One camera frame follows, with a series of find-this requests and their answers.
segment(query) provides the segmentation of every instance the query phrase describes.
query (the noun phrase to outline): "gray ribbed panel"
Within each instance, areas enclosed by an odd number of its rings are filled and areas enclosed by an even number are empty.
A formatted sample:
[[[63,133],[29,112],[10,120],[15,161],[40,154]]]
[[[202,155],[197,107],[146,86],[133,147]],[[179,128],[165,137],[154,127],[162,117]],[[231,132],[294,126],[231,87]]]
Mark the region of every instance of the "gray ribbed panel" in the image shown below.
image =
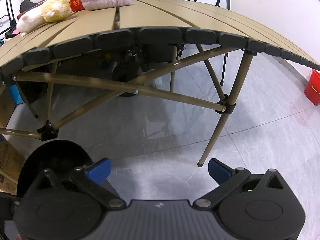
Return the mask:
[[[235,240],[207,211],[187,200],[133,200],[122,211],[109,212],[85,240]]]

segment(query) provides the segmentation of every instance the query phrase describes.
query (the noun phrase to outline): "table frame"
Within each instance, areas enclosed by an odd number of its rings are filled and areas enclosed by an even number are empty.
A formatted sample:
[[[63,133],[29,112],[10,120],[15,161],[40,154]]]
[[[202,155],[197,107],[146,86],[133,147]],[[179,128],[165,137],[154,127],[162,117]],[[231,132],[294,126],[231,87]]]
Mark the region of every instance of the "table frame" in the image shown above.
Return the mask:
[[[53,63],[51,73],[31,72],[31,71],[17,72],[12,77],[12,79],[17,84],[20,81],[48,83],[46,103],[45,103],[45,116],[44,116],[45,125],[42,128],[38,129],[37,132],[0,128],[0,133],[5,135],[15,135],[15,136],[21,136],[21,137],[27,137],[27,138],[35,138],[42,141],[54,139],[54,138],[57,138],[58,136],[59,128],[71,122],[72,120],[76,119],[77,117],[81,116],[82,114],[86,113],[87,111],[95,108],[96,106],[104,102],[107,102],[125,92],[134,93],[134,94],[140,93],[142,95],[151,96],[155,98],[168,99],[176,102],[182,102],[186,104],[213,109],[217,113],[221,114],[221,117],[211,136],[211,139],[209,140],[209,143],[201,159],[198,162],[198,166],[202,167],[204,165],[206,158],[211,152],[216,140],[218,139],[224,125],[226,124],[229,115],[232,113],[236,105],[236,100],[239,96],[240,90],[247,76],[252,58],[253,56],[257,55],[257,53],[251,52],[248,50],[244,51],[238,73],[236,75],[230,95],[228,96],[227,94],[224,94],[222,87],[219,84],[217,75],[214,72],[208,59],[219,56],[219,55],[223,55],[225,53],[238,50],[238,49],[220,46],[214,49],[209,49],[204,51],[201,45],[197,44],[196,46],[199,50],[199,53],[177,60],[177,61],[176,61],[177,47],[174,46],[172,51],[172,62],[168,63],[166,66],[162,68],[153,70],[149,73],[141,75],[126,83],[112,81],[112,80],[105,80],[100,78],[56,74],[57,65],[61,59],[57,59],[51,62]],[[209,75],[211,76],[212,82],[220,98],[220,101],[218,103],[213,103],[213,102],[202,100],[199,98],[193,98],[190,96],[185,96],[185,95],[171,92],[171,90],[173,91],[174,72],[176,70],[179,70],[181,68],[184,68],[186,66],[192,65],[200,61],[204,61],[208,69]],[[157,88],[147,88],[142,86],[144,83],[151,81],[157,77],[161,77],[168,73],[171,73],[170,91],[165,91]],[[55,122],[54,124],[51,124],[48,119],[50,114],[52,90],[53,90],[54,84],[65,84],[65,85],[84,86],[84,87],[91,87],[91,88],[100,88],[108,91],[98,96],[97,98],[93,99],[92,101],[86,103],[85,105],[79,107],[78,109],[74,110],[73,112],[66,115],[59,121]]]

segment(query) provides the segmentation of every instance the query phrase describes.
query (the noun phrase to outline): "silver bolt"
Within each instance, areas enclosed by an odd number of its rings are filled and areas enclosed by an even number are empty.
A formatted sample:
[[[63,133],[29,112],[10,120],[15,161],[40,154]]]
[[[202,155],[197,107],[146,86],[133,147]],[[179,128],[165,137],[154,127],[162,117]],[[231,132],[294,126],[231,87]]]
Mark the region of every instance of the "silver bolt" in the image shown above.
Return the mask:
[[[76,167],[75,170],[76,170],[76,171],[82,171],[82,170],[83,170],[83,167]]]
[[[205,198],[200,198],[198,200],[196,200],[196,205],[198,207],[208,207],[211,205],[211,201]]]
[[[108,204],[110,207],[114,207],[114,208],[122,207],[124,205],[123,201],[118,198],[111,199]]]

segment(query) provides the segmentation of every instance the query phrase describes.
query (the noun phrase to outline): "folding camping table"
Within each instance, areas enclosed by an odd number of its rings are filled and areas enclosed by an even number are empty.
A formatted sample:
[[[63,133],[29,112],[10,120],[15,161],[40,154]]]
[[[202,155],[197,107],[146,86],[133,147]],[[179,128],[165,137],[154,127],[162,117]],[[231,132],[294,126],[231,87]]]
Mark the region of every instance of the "folding camping table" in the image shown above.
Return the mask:
[[[57,74],[58,62],[96,50],[125,48],[132,44],[172,44],[172,62],[162,68],[139,76],[127,83],[111,80]],[[196,44],[199,53],[176,60],[177,44]],[[219,44],[204,51],[202,44]],[[232,90],[224,94],[209,58],[237,49],[243,57]],[[92,108],[124,92],[139,93],[156,98],[210,108],[221,114],[213,135],[198,162],[201,167],[221,133],[228,117],[236,107],[236,100],[248,73],[252,58],[258,52],[289,59],[320,70],[319,64],[297,45],[270,28],[247,17],[214,5],[185,0],[132,0],[132,5],[97,11],[79,11],[67,20],[44,25],[21,37],[14,37],[0,47],[0,71],[3,85],[19,82],[48,83],[45,104],[45,125],[37,132],[0,129],[1,134],[40,139],[57,138],[58,130]],[[175,92],[147,88],[145,82],[188,65],[204,61],[220,101],[218,103],[180,95]],[[33,72],[40,66],[52,64],[50,73]],[[49,109],[53,84],[65,84],[107,90],[84,106],[51,124]],[[27,99],[26,104],[37,117]]]

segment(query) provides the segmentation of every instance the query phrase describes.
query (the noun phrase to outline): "white and yellow plush toy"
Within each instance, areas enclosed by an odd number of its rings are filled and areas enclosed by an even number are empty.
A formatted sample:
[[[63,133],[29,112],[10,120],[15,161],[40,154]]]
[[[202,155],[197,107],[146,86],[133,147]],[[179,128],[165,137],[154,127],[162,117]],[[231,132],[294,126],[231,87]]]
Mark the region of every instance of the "white and yellow plush toy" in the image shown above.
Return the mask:
[[[17,22],[17,29],[23,37],[45,23],[63,21],[71,13],[70,0],[47,0],[22,15]]]

